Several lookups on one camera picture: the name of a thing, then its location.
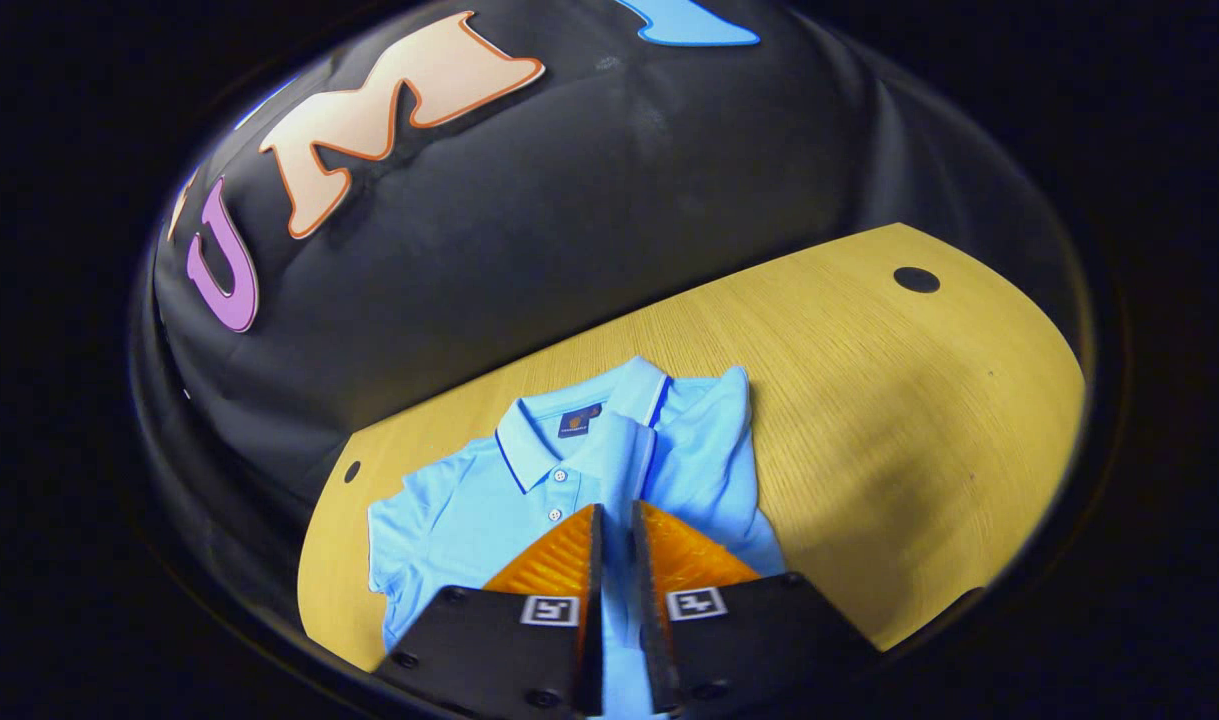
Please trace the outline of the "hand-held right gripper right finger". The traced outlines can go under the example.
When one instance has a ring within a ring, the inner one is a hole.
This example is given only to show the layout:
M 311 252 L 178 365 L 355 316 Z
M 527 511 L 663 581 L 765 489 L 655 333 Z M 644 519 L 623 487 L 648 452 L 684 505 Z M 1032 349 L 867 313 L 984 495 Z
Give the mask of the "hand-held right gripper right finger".
M 816 718 L 880 659 L 809 579 L 766 575 L 681 519 L 631 507 L 640 643 L 672 718 Z

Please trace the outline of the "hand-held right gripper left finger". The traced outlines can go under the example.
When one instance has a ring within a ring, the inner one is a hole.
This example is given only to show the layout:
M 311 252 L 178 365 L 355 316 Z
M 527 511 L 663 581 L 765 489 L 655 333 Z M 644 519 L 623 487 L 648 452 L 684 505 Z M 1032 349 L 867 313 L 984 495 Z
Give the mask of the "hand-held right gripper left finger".
M 455 718 L 599 715 L 603 514 L 574 512 L 482 588 L 445 585 L 377 679 Z

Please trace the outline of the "light blue T-shirt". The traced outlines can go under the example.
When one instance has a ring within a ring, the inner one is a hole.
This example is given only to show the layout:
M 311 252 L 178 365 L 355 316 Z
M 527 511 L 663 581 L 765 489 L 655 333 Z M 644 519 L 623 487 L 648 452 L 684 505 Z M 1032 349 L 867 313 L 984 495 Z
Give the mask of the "light blue T-shirt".
M 403 479 L 368 509 L 368 585 L 397 643 L 444 585 L 480 588 L 574 512 L 603 525 L 603 711 L 659 720 L 638 641 L 631 506 L 644 501 L 731 551 L 755 573 L 786 570 L 757 506 L 748 378 L 674 378 L 644 357 L 549 395 L 517 398 L 491 436 Z

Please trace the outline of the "black backdrop cloth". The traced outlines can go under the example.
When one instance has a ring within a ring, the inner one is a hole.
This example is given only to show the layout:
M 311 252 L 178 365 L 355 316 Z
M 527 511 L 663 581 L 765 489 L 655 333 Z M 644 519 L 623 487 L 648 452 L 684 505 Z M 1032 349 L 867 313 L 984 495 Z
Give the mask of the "black backdrop cloth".
M 350 432 L 747 266 L 903 223 L 1092 342 L 1039 184 L 802 2 L 427 0 L 283 76 L 199 151 L 130 314 L 180 545 L 279 614 Z

